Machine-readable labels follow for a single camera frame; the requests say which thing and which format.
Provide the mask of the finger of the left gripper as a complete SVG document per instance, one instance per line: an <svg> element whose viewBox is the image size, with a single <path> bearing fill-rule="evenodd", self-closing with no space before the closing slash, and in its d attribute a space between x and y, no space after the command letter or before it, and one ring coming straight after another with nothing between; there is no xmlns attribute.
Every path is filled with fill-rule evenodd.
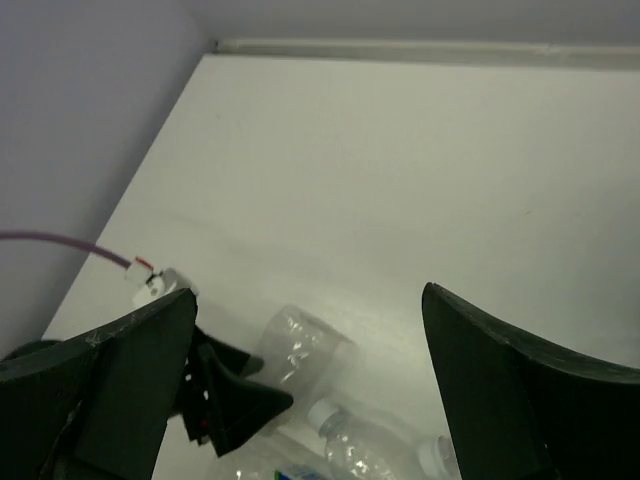
<svg viewBox="0 0 640 480"><path fill-rule="evenodd" d="M197 360L205 385L207 432L218 457L242 447L294 403L285 391L231 373L211 346L200 346Z"/></svg>
<svg viewBox="0 0 640 480"><path fill-rule="evenodd" d="M234 375L249 377L264 367L262 358L220 341L196 326L192 336L192 350L197 353L203 345L210 346L221 364Z"/></svg>

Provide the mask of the green label plastic bottle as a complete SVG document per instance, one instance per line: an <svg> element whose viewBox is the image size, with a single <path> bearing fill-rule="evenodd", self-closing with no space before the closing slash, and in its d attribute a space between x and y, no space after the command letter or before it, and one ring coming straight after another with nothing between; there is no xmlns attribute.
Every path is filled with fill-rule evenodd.
<svg viewBox="0 0 640 480"><path fill-rule="evenodd" d="M326 480L320 471L302 464L289 464L278 467L258 466L235 468L235 479L255 480Z"/></svg>

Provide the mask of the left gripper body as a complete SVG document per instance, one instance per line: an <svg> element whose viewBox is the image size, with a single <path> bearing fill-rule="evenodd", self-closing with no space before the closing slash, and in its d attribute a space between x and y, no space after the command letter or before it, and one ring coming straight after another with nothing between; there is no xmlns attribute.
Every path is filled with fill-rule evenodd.
<svg viewBox="0 0 640 480"><path fill-rule="evenodd" d="M170 413L171 417L181 417L189 440L198 445L217 445L219 440L214 415L217 404L209 392L214 353L209 344L191 347Z"/></svg>

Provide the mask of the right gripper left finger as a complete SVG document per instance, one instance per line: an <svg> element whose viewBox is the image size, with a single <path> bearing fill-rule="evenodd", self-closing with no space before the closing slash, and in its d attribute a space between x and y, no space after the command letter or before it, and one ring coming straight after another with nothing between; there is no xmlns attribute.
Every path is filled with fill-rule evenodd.
<svg viewBox="0 0 640 480"><path fill-rule="evenodd" d="M151 478L196 314L183 289L3 361L2 478Z"/></svg>

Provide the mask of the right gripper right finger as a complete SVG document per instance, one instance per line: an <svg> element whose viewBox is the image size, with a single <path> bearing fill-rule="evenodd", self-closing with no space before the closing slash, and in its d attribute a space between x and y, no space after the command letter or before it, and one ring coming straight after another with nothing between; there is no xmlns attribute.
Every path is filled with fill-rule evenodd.
<svg viewBox="0 0 640 480"><path fill-rule="evenodd" d="M422 317L464 479L636 479L639 371L429 283Z"/></svg>

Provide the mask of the clear plastic jar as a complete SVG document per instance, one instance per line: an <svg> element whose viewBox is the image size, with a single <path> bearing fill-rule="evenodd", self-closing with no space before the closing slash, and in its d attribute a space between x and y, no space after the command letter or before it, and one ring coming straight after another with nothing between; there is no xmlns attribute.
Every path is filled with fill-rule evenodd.
<svg viewBox="0 0 640 480"><path fill-rule="evenodd" d="M319 317L287 305L269 320L254 354L263 366L253 380L303 402L326 395L351 367L358 347Z"/></svg>

